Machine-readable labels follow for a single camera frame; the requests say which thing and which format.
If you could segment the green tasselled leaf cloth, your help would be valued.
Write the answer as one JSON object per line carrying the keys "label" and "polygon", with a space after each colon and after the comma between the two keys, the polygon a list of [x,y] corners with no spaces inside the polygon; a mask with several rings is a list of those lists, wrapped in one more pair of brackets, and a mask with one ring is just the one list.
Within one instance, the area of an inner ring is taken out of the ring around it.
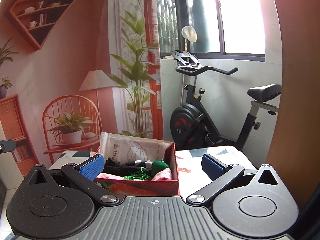
{"label": "green tasselled leaf cloth", "polygon": [[169,168],[169,165],[163,160],[160,161],[142,161],[137,160],[131,163],[127,163],[127,166],[135,168],[135,172],[129,172],[124,178],[127,180],[151,180],[154,176]]}

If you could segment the printed living room backdrop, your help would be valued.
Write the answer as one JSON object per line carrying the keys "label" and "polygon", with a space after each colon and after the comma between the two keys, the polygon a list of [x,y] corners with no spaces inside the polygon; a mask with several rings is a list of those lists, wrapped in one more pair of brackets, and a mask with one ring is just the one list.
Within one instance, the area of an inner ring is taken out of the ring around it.
{"label": "printed living room backdrop", "polygon": [[156,0],[1,0],[1,138],[19,178],[101,132],[162,139]]}

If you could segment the patterned white tablecloth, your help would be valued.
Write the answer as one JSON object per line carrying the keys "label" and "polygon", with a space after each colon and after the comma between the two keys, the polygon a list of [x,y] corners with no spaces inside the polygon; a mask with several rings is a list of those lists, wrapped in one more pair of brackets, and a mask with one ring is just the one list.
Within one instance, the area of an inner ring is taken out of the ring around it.
{"label": "patterned white tablecloth", "polygon": [[[257,169],[249,159],[233,146],[216,146],[198,150],[183,150],[176,152],[176,162],[179,178],[179,194],[186,198],[193,192],[208,185],[212,180],[202,170],[201,160],[204,154],[210,154],[224,164],[239,164],[244,167],[245,175],[254,175]],[[98,178],[109,176],[100,174]]]}

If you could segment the red strawberry cardboard box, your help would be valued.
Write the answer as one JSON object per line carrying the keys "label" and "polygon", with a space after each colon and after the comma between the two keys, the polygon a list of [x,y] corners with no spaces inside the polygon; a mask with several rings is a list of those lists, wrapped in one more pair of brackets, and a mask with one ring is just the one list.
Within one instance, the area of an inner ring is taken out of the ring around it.
{"label": "red strawberry cardboard box", "polygon": [[119,199],[123,199],[125,196],[176,196],[179,194],[179,178],[175,144],[173,142],[165,150],[164,162],[171,169],[172,180],[152,181],[96,178],[94,182],[110,191]]}

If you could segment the pink knitted cloth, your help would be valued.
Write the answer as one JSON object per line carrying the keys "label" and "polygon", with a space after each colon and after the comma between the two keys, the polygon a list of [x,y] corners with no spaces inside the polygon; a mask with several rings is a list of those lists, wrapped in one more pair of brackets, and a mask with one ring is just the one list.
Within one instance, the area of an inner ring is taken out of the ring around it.
{"label": "pink knitted cloth", "polygon": [[165,168],[162,171],[159,171],[153,178],[152,181],[171,181],[172,172],[170,168]]}

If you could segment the white bag on pole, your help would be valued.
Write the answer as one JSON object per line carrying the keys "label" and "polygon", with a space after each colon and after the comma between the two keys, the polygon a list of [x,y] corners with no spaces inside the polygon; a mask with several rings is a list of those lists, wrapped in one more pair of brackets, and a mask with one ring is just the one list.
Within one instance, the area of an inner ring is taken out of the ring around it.
{"label": "white bag on pole", "polygon": [[192,26],[185,26],[181,30],[182,36],[189,42],[197,41],[197,32]]}

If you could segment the white face mask package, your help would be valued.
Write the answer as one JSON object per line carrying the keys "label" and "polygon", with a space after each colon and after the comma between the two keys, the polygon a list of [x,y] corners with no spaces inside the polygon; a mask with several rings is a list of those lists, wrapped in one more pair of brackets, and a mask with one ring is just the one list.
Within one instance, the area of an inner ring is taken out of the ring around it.
{"label": "white face mask package", "polygon": [[101,132],[99,154],[105,161],[110,158],[120,165],[136,160],[158,161],[164,159],[171,145],[172,142],[163,140]]}

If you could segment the black glove grey fingertips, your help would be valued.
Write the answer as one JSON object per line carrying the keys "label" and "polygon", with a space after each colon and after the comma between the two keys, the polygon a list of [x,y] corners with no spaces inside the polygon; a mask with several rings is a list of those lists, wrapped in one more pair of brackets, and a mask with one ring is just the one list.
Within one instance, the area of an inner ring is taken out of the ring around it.
{"label": "black glove grey fingertips", "polygon": [[105,163],[103,173],[120,177],[129,176],[140,171],[145,171],[147,174],[149,174],[152,164],[153,162],[150,160],[135,160],[125,164],[120,164],[116,161],[113,161],[111,158],[108,158]]}

